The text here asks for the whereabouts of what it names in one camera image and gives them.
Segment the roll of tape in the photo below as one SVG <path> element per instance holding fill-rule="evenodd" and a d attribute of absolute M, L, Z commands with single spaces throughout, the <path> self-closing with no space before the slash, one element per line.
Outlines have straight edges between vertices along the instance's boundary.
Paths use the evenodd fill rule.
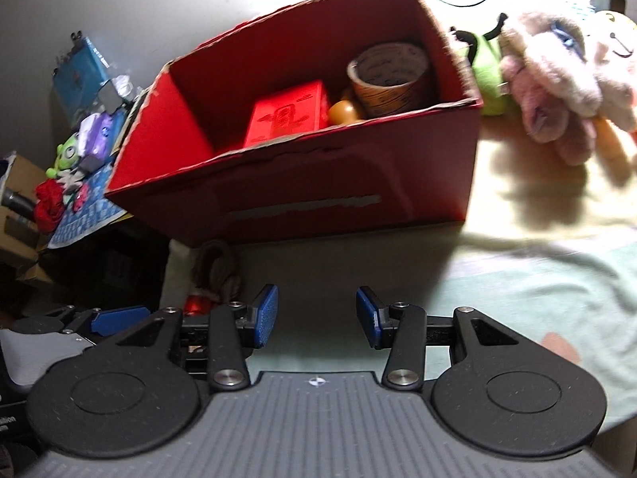
<path fill-rule="evenodd" d="M 381 43 L 365 50 L 347 65 L 347 76 L 372 118 L 432 104 L 429 58 L 410 43 Z"/>

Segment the white wall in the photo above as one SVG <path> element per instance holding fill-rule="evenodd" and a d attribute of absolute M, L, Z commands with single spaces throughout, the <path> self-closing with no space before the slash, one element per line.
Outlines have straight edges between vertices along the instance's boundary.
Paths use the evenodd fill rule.
<path fill-rule="evenodd" d="M 51 91 L 55 57 L 82 30 L 103 55 L 145 86 L 161 66 L 200 42 L 299 0 L 0 0 L 0 153 L 18 149 L 36 164 L 53 161 L 68 134 Z M 482 17 L 493 20 L 496 7 Z M 461 19 L 470 11 L 453 9 Z M 637 20 L 637 0 L 628 14 Z"/>

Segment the cardboard box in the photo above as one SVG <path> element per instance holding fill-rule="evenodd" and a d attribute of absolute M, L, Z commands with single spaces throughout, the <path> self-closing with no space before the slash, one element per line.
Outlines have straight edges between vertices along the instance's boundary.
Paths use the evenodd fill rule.
<path fill-rule="evenodd" d="M 30 267 L 22 266 L 18 269 L 15 280 L 24 282 L 36 289 L 52 289 L 55 287 L 55 282 L 53 282 L 50 275 L 38 263 Z"/>
<path fill-rule="evenodd" d="M 0 192 L 6 187 L 36 201 L 35 188 L 46 180 L 45 172 L 20 155 L 7 159 L 10 166 L 0 180 Z M 0 262 L 13 268 L 32 266 L 37 261 L 39 239 L 35 223 L 0 206 Z"/>
<path fill-rule="evenodd" d="M 422 45 L 439 103 L 243 148 L 254 103 L 378 43 Z M 107 197 L 191 247 L 463 220 L 481 101 L 423 0 L 308 0 L 166 65 L 125 140 Z"/>

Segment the black circular pad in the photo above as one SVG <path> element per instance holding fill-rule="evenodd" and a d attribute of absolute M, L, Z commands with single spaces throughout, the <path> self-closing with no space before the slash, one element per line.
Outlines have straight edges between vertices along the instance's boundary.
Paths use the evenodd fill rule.
<path fill-rule="evenodd" d="M 487 383 L 491 401 L 515 413 L 538 413 L 555 406 L 562 396 L 559 385 L 535 372 L 506 372 Z"/>
<path fill-rule="evenodd" d="M 11 330 L 20 334 L 59 333 L 64 329 L 64 323 L 52 316 L 33 316 L 16 320 Z"/>
<path fill-rule="evenodd" d="M 432 389 L 434 408 L 462 439 L 498 454 L 547 457 L 590 443 L 606 414 L 600 384 L 528 344 L 514 357 L 511 347 L 482 347 L 453 365 Z"/>
<path fill-rule="evenodd" d="M 151 347 L 90 349 L 36 382 L 27 414 L 37 436 L 84 458 L 123 458 L 172 439 L 199 408 L 186 371 Z"/>

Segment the red box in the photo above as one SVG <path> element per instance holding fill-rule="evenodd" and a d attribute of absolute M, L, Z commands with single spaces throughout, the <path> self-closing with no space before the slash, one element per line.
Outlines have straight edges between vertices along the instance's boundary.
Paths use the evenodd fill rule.
<path fill-rule="evenodd" d="M 254 103 L 388 41 L 421 44 L 440 103 L 244 148 Z M 423 0 L 308 0 L 166 65 L 126 138 L 113 202 L 191 247 L 463 220 L 480 97 Z"/>
<path fill-rule="evenodd" d="M 323 82 L 300 84 L 262 98 L 254 105 L 244 147 L 329 125 L 329 100 Z"/>

